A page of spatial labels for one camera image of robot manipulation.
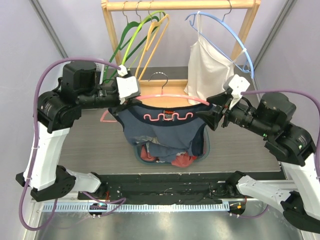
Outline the maroon graphic tank top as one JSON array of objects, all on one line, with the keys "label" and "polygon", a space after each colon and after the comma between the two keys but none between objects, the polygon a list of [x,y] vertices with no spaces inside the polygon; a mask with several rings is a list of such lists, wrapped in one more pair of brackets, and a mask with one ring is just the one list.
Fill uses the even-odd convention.
[{"label": "maroon graphic tank top", "polygon": [[[168,161],[162,161],[158,157],[151,156],[150,153],[145,149],[145,146],[142,146],[142,150],[140,153],[140,157],[144,161],[153,162],[156,159],[158,159],[161,162],[168,162]],[[175,159],[171,162],[169,162],[171,165],[180,167],[180,168],[186,168],[190,166],[194,161],[190,160],[190,155],[187,152],[179,153],[175,156]]]}]

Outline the green plastic hanger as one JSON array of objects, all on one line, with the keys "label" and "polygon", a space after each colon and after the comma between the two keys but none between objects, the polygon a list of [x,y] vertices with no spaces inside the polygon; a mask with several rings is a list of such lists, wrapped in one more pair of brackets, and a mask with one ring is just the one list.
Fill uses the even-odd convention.
[{"label": "green plastic hanger", "polygon": [[[110,38],[111,45],[112,45],[112,49],[113,49],[113,54],[110,57],[109,62],[112,63],[113,60],[115,59],[115,63],[118,64],[118,65],[120,65],[122,63],[122,60],[124,60],[124,62],[126,62],[141,47],[141,45],[143,43],[145,43],[145,41],[147,40],[147,36],[145,36],[141,40],[141,42],[138,43],[136,45],[136,47],[130,53],[125,55],[123,57],[123,59],[121,60],[120,59],[121,51],[125,47],[127,47],[126,50],[130,50],[130,48],[132,46],[131,40],[134,40],[134,38],[136,37],[136,35],[134,33],[125,42],[126,36],[127,35],[129,36],[129,34],[128,34],[129,31],[131,29],[136,28],[136,30],[138,30],[137,31],[137,33],[138,33],[142,29],[143,24],[151,22],[151,20],[155,20],[157,22],[160,21],[160,19],[156,15],[151,15],[152,18],[150,16],[147,16],[145,18],[145,22],[143,22],[142,20],[141,20],[141,22],[136,22],[136,21],[128,22],[128,16],[124,14],[124,16],[127,19],[127,25],[125,26],[124,30],[122,31],[122,35],[121,35],[120,41],[118,43],[117,36],[116,36],[116,33],[115,33],[115,26],[114,26],[114,22],[113,22],[113,19],[112,19],[112,14],[107,10],[106,5],[102,5],[102,11],[103,11],[104,20],[105,20],[105,23],[106,23],[107,31],[108,31],[109,38]],[[102,78],[102,83],[108,83],[117,74],[117,70],[114,70],[113,73],[108,76],[108,71],[109,71],[109,66],[105,66],[103,72],[101,71],[101,77],[103,77]]]}]

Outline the grey tank top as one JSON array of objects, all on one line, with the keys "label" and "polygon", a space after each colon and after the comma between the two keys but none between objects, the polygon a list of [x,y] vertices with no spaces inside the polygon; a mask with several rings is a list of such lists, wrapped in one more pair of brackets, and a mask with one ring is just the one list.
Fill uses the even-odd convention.
[{"label": "grey tank top", "polygon": [[151,146],[159,146],[160,142],[158,141],[157,137],[151,136],[136,136],[133,140],[136,145],[144,146],[145,149],[149,152]]}]

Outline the navy tank top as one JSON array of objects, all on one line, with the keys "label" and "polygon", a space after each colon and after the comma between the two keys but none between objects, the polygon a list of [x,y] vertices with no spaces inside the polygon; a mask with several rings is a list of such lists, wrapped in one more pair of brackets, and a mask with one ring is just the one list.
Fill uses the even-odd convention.
[{"label": "navy tank top", "polygon": [[132,146],[135,137],[157,137],[160,145],[152,145],[149,153],[161,161],[171,162],[183,152],[190,156],[201,156],[204,148],[204,128],[206,123],[195,115],[208,111],[212,106],[196,104],[185,107],[159,108],[142,103],[109,113],[122,126],[127,142]]}]

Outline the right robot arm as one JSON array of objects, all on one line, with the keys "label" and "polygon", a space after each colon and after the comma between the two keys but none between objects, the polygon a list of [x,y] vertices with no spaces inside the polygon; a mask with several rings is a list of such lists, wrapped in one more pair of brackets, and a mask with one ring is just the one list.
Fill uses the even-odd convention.
[{"label": "right robot arm", "polygon": [[232,96],[227,92],[209,97],[214,107],[198,111],[210,129],[229,123],[255,133],[265,141],[265,148],[287,169],[296,190],[272,187],[248,174],[236,171],[226,180],[226,193],[233,198],[239,195],[256,198],[277,209],[284,218],[299,230],[320,232],[320,149],[311,134],[291,123],[297,107],[280,92],[265,93],[257,108],[237,103],[231,106]]}]

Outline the pink hanger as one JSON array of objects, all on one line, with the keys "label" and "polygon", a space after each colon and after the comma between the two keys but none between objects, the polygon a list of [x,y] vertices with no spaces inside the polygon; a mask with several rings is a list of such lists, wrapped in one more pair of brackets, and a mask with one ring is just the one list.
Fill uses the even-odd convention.
[{"label": "pink hanger", "polygon": [[142,96],[138,99],[143,104],[157,108],[185,107],[189,101],[209,105],[205,100],[189,96],[184,92],[186,79],[169,79],[163,72],[155,72],[149,80],[140,81]]}]

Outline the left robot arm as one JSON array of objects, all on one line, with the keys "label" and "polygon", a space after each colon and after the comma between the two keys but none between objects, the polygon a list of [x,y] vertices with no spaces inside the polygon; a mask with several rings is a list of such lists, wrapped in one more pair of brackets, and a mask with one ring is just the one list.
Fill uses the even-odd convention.
[{"label": "left robot arm", "polygon": [[[40,93],[46,75],[57,65],[64,64],[58,86]],[[66,136],[84,109],[120,108],[117,86],[101,84],[97,64],[115,69],[119,66],[101,59],[71,57],[51,64],[41,75],[33,100],[34,138],[29,163],[16,181],[37,202],[62,198],[70,192],[89,193],[100,200],[107,185],[94,173],[81,173],[59,165]]]}]

